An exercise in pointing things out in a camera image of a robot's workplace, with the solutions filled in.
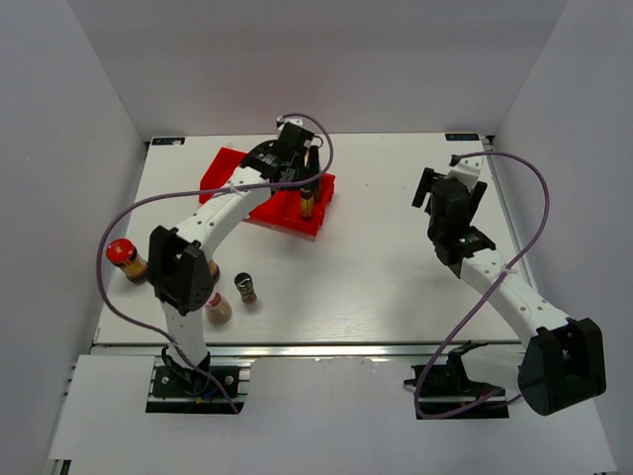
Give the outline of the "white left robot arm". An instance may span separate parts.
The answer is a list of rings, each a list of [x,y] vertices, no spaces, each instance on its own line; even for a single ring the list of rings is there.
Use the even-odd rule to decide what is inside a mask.
[[[216,285],[209,261],[228,234],[272,196],[271,184],[288,188],[318,173],[306,163],[314,139],[313,132],[286,122],[276,139],[246,154],[226,180],[226,192],[215,192],[176,227],[158,226],[150,234],[149,283],[170,337],[161,358],[186,394],[199,395],[209,385],[211,357],[202,324]]]

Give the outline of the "green-label red sauce bottle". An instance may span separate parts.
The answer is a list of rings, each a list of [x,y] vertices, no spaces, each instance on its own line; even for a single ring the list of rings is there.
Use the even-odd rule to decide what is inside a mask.
[[[308,173],[309,178],[312,181],[307,185],[307,188],[313,192],[314,200],[316,203],[321,201],[321,178],[320,178],[320,163],[318,152],[311,152],[308,157]]]

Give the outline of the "yellow-label dark sauce bottle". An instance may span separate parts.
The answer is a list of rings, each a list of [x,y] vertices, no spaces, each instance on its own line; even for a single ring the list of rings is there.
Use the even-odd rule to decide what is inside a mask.
[[[300,191],[300,217],[303,220],[311,220],[315,215],[315,193],[311,189]]]

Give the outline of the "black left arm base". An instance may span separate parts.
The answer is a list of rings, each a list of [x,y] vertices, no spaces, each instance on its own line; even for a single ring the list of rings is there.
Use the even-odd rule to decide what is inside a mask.
[[[194,372],[193,383],[190,383],[156,357],[145,411],[148,414],[236,416],[248,394],[249,365],[225,359],[213,364],[210,371],[222,384],[231,402],[214,381]]]

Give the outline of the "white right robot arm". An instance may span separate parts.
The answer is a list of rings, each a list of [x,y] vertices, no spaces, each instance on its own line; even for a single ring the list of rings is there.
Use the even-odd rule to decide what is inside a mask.
[[[549,416],[602,395],[606,372],[602,332],[548,303],[514,274],[495,243],[471,222],[486,192],[476,171],[441,174],[425,168],[412,204],[429,217],[427,236],[438,260],[484,297],[518,337],[506,351],[469,341],[449,351],[444,370],[422,390],[467,395],[487,387],[521,396]]]

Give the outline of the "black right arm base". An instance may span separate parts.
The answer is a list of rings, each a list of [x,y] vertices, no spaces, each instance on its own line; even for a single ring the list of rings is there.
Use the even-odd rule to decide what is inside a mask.
[[[419,409],[427,415],[437,416],[461,409],[486,396],[497,393],[476,408],[449,417],[449,420],[501,420],[509,418],[506,393],[488,383],[468,380],[458,359],[468,350],[485,347],[482,342],[468,341],[451,349],[444,362],[434,363],[424,379],[418,398]]]

